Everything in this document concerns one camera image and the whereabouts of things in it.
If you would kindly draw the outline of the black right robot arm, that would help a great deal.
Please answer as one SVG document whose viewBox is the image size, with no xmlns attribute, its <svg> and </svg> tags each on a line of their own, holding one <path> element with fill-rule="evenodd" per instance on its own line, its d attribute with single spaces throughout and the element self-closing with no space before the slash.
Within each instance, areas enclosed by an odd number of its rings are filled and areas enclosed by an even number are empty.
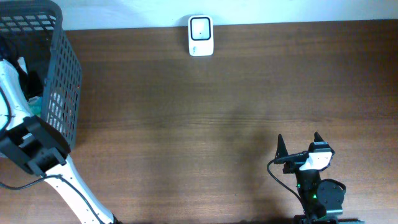
<svg viewBox="0 0 398 224">
<path fill-rule="evenodd" d="M 267 164 L 269 175 L 281 186 L 293 193 L 299 200 L 302 215 L 293 217 L 294 223 L 362 223 L 358 219 L 339 219 L 343 214 L 343 202 L 346 194 L 345 184 L 322 179 L 320 172 L 327 169 L 335 151 L 324 141 L 318 132 L 306 151 L 289 154 L 281 134 L 277 137 L 275 158 Z M 296 178 L 296 191 L 286 186 L 270 170 L 271 164 L 282 164 L 284 174 L 293 174 Z"/>
</svg>

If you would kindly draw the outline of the small green tissue pack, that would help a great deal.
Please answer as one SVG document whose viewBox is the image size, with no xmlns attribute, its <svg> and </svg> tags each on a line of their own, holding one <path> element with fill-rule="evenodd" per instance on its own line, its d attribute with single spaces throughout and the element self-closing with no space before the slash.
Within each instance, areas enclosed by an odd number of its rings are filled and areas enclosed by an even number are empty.
<svg viewBox="0 0 398 224">
<path fill-rule="evenodd" d="M 40 117 L 42 111 L 42 97 L 35 96 L 28 100 L 29 109 L 32 114 Z"/>
</svg>

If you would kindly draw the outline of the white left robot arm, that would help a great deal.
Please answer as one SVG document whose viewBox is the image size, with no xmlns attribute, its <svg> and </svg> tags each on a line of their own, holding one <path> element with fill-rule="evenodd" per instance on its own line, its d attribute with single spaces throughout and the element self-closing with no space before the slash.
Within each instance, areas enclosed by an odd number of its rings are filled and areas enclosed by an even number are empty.
<svg viewBox="0 0 398 224">
<path fill-rule="evenodd" d="M 1 59 L 1 154 L 24 172 L 46 182 L 81 223 L 118 223 L 92 193 L 70 155 L 75 143 L 80 68 L 76 60 L 58 59 L 55 77 L 44 92 L 28 96 L 23 57 Z"/>
</svg>

